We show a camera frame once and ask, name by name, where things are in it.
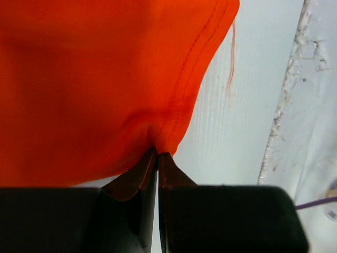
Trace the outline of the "orange t shirt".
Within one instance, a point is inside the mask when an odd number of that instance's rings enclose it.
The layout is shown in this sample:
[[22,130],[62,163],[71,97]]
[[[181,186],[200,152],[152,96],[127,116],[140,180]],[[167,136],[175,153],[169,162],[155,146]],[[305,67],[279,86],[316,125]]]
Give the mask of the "orange t shirt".
[[174,154],[239,1],[1,1],[1,185]]

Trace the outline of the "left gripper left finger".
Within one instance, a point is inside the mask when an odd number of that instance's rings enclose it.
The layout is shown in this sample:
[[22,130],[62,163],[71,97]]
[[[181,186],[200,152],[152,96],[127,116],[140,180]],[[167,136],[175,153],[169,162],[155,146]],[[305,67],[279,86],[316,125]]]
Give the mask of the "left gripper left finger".
[[101,188],[86,231],[87,252],[151,252],[157,152]]

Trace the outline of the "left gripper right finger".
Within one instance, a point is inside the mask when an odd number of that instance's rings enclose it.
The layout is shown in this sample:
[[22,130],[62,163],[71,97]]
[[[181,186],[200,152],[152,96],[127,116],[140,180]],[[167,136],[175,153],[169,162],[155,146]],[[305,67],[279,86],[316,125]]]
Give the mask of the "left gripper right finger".
[[187,192],[197,187],[169,153],[158,157],[159,230],[162,252],[181,252],[191,241]]

